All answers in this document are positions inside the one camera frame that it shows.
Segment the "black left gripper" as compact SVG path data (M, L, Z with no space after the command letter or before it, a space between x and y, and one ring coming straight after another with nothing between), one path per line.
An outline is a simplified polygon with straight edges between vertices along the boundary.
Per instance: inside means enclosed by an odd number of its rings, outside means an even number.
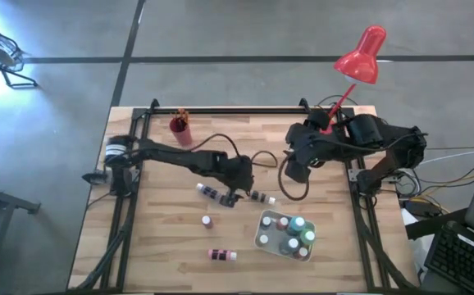
M254 179L251 158L248 156L219 157L216 179L233 189L222 195L219 203L224 207L234 207L238 200L244 199L236 190L245 192L252 190Z

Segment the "red desk lamp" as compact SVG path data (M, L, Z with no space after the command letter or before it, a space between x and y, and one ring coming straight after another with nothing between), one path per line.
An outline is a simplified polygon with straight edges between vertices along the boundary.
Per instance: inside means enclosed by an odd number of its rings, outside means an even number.
M344 54L335 62L334 69L344 75L351 85L328 113L330 122L325 129L321 130L322 134L332 132L332 119L358 84L376 83L379 73L376 58L385 38L386 30L382 26L371 25L364 30L355 49Z

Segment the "teal paint bottle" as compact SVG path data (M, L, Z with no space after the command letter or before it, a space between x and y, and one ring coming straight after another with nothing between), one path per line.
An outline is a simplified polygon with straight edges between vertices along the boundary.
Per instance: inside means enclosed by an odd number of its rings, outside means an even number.
M306 221L302 216L294 216L289 221L287 233L292 236L299 236L306 228Z

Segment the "black aluminium table frame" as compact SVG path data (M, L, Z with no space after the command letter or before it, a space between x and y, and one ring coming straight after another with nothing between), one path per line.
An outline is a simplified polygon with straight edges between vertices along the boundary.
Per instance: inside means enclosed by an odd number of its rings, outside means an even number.
M378 239L401 276L418 278L396 197L385 190L375 207L362 209L350 192L348 167L329 162L314 170L309 186L278 175L285 134L305 118L302 107L193 107L189 123L194 142L230 156L253 155L254 188L276 199L277 211L302 216L317 228L309 261L263 251L254 244L261 203L244 199L225 208L196 191L202 178L179 166L155 161L142 165L133 197L92 189L68 283L70 295L121 293L324 293L395 291L385 264L360 239L357 223L378 231ZM301 202L282 195L306 191ZM206 229L202 217L210 216ZM124 219L131 217L125 244L94 288L82 283L96 267ZM210 249L237 252L236 261L213 261Z

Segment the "violet paint bottle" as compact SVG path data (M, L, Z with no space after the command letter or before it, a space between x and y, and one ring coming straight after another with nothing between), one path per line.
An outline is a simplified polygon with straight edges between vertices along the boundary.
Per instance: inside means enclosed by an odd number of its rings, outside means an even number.
M223 197L223 194L221 194L220 192L218 192L214 188L211 188L211 187L209 187L207 185L204 185L204 184L198 183L196 185L196 189L203 196L209 197L209 198L211 198L212 200L214 200L216 202L219 202L221 200L221 198Z

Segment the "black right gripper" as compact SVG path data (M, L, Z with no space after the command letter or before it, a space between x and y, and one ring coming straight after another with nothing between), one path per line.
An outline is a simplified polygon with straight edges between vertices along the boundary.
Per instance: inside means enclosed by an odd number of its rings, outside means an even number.
M299 184L308 181L311 165L316 161L346 161L347 151L340 146L345 143L344 125L333 124L329 134L326 130L330 125L330 117L321 109L311 110L306 119L306 125L295 123L291 125L285 136L291 152L287 154L285 175Z

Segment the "green paint bottle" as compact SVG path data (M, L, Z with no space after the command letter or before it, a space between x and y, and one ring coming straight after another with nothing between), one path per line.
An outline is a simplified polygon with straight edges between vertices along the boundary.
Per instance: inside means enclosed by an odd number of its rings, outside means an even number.
M304 246L308 246L308 247L310 247L314 244L315 238L316 238L315 232L313 230L310 230L310 229L302 230L300 235L299 235L299 239L301 241L301 244L304 245Z

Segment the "pink-red plastic cup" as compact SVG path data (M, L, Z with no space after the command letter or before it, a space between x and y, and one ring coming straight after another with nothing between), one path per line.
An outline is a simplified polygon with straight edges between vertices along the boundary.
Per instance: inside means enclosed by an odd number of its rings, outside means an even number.
M183 118L173 118L169 123L170 130L180 146L189 146L193 140L189 124Z

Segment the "white plastic bin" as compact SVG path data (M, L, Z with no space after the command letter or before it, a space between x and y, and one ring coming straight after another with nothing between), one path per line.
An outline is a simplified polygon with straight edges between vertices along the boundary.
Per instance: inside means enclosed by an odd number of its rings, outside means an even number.
M260 224L261 224L261 219L262 217L265 217L265 216L268 216L271 218L271 225L267 228L267 229L262 229L260 227ZM262 212L262 214L260 215L260 218L259 218L259 221L258 221L258 227L257 227L257 231L256 231L256 234L255 234L255 238L254 238L254 244L256 247L262 249L263 251L265 252L269 252L271 254L275 254L277 256L283 256L283 257L286 257L286 258L290 258L290 259L294 259L294 260L297 260L297 261L301 261L301 260L298 260L296 258L294 258L294 255L291 255L291 256L285 256L285 255L281 255L279 253L279 244L280 242L284 239L284 238L288 238L288 237L294 237L296 238L298 241L299 241L299 246L300 247L306 247L309 251L309 255L308 255L308 258L305 260L305 261L309 261L310 258L311 258L311 255L312 255L312 250L313 250L313 246L304 246L301 244L301 241L299 239L299 236L292 236L292 235L289 235L287 233L287 230L284 230L284 231L280 231L276 228L276 222L279 218L281 217L287 217L289 220L291 220L291 218L293 216L289 216L289 215L286 215L284 213L280 213L278 211L273 211L273 210L265 210ZM315 235L316 235L316 238L315 238L315 242L317 240L317 234L316 234L316 226L314 223L312 223L310 220L307 220L305 219L306 221L306 228L305 229L310 229L310 230L313 230L315 232ZM258 245L258 236L261 235L261 234L265 234L268 236L269 238L269 242L267 245L265 246L259 246Z

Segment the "pink paint bottle black label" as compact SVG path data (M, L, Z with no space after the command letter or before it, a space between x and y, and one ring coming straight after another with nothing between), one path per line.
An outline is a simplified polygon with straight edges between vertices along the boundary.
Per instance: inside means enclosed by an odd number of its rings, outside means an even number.
M213 261L236 261L237 252L222 249L210 249L208 257Z

